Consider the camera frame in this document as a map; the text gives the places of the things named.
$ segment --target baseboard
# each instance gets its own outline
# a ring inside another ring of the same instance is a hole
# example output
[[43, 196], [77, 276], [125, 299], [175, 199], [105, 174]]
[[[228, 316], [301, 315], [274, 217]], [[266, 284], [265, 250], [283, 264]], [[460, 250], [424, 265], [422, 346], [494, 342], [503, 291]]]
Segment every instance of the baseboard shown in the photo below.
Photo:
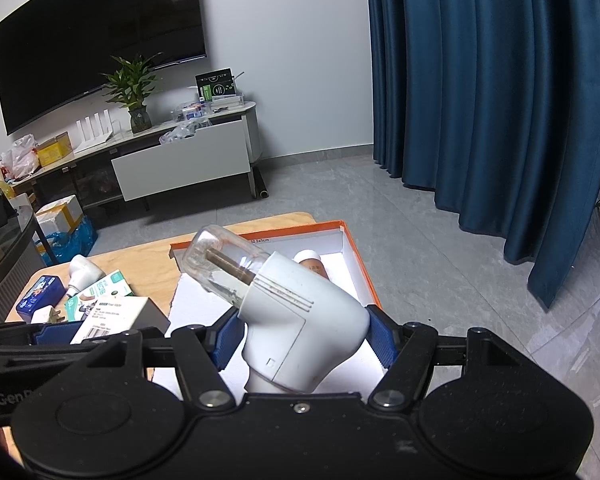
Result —
[[360, 144], [359, 146], [344, 146], [343, 148], [332, 148], [330, 150], [317, 150], [316, 152], [296, 153], [295, 155], [274, 156], [264, 158], [258, 163], [258, 167], [263, 170], [271, 168], [282, 168], [284, 166], [294, 166], [295, 164], [304, 164], [306, 162], [318, 162], [320, 160], [333, 160], [347, 156], [373, 155], [374, 146], [372, 144]]

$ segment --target wall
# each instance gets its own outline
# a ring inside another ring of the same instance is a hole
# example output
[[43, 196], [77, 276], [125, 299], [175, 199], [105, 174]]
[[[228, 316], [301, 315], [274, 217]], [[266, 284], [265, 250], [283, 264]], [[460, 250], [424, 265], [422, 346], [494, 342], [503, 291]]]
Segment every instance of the wall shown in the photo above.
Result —
[[[0, 20], [27, 0], [0, 0]], [[186, 101], [195, 75], [231, 67], [257, 113], [265, 156], [372, 142], [367, 0], [203, 0], [207, 59], [157, 72], [147, 109], [154, 124]], [[23, 84], [23, 98], [35, 86]], [[58, 108], [8, 137], [0, 111], [0, 153], [17, 137], [43, 140], [112, 105], [101, 94]], [[112, 119], [129, 128], [128, 113]]]

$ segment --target curtain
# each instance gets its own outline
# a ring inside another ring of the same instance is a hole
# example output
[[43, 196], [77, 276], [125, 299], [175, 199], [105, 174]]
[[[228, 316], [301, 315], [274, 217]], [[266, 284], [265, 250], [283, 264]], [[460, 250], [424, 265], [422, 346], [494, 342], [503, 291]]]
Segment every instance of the curtain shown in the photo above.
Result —
[[369, 0], [374, 158], [533, 260], [549, 307], [600, 188], [600, 0]]

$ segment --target transparent cap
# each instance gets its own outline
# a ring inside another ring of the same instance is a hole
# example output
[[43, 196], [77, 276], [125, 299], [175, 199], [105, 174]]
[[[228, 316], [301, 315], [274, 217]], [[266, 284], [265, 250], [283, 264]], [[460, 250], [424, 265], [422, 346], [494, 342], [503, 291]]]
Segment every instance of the transparent cap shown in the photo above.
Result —
[[183, 270], [205, 290], [240, 308], [270, 254], [218, 225], [197, 232], [184, 254]]

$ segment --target screw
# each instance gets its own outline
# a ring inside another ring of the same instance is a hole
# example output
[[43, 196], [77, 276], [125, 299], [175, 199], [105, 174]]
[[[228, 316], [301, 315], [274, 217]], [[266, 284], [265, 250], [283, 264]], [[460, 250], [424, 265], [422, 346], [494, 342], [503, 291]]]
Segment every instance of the screw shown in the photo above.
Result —
[[311, 406], [309, 406], [306, 402], [298, 402], [295, 406], [294, 406], [294, 411], [296, 413], [306, 413], [311, 409]]
[[383, 408], [395, 408], [404, 403], [404, 395], [398, 390], [382, 390], [374, 395], [374, 402]]
[[209, 390], [198, 397], [200, 404], [207, 408], [219, 408], [231, 400], [231, 396], [222, 390]]

